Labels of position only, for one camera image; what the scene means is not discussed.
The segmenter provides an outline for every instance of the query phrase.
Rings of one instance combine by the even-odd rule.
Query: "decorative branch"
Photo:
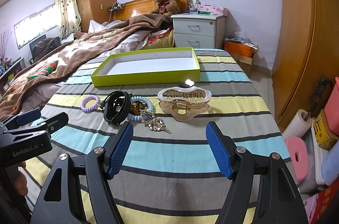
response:
[[[5,59],[5,52],[6,52],[6,48],[7,48],[7,43],[8,40],[11,36],[12,32],[10,32],[9,30],[5,31],[4,33],[1,33],[1,37],[0,37],[0,59],[2,61],[4,61]]]

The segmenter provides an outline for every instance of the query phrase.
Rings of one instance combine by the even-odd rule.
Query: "nightstand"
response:
[[[182,13],[171,18],[176,47],[223,48],[226,16]]]

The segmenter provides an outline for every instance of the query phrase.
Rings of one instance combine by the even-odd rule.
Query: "jewelry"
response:
[[[131,97],[131,111],[129,112],[127,119],[129,121],[141,121],[141,111],[147,108],[148,112],[153,112],[153,104],[145,97],[135,96]]]
[[[169,129],[166,127],[164,121],[162,118],[158,118],[155,116],[153,112],[141,110],[141,122],[145,125],[148,126],[150,131],[165,131],[168,134],[172,134]]]
[[[95,103],[90,106],[90,107],[86,107],[86,104],[90,101],[90,100],[95,100]],[[80,102],[80,108],[83,112],[85,113],[90,113],[95,111],[98,106],[100,104],[100,99],[98,96],[96,95],[89,95],[87,97],[85,97],[81,102]]]
[[[210,91],[200,87],[171,87],[158,93],[159,106],[171,114],[176,121],[189,121],[194,116],[210,109],[207,104],[212,97]]]

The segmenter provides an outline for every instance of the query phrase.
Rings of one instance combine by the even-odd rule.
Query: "patterned curtain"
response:
[[[81,31],[77,0],[54,0],[54,3],[60,10],[60,39],[72,32]]]

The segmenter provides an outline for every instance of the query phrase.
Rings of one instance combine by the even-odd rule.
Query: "striped bedsheet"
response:
[[[104,99],[115,90],[148,97],[157,116],[164,119],[172,132],[152,132],[143,124],[133,122],[134,137],[123,166],[109,182],[126,224],[212,224],[216,221],[231,182],[219,172],[206,141],[205,127],[209,121],[215,121],[237,146],[244,146],[253,154],[269,156],[278,152],[295,177],[289,152],[273,116],[238,64],[222,50],[197,49],[195,53],[201,68],[197,84],[211,91],[211,109],[185,123],[163,114],[158,105],[157,93],[173,84],[96,88],[90,75],[106,58],[96,58],[80,67],[41,112],[42,119],[66,112],[69,123],[52,134],[52,151],[27,161],[24,173],[28,178],[29,202],[35,204],[59,154],[87,154],[117,133],[119,127],[109,126],[100,109],[90,114],[80,109],[80,101],[86,95],[95,94]],[[256,175],[244,223],[252,221],[258,186]],[[95,223],[84,176],[81,188],[87,219]]]

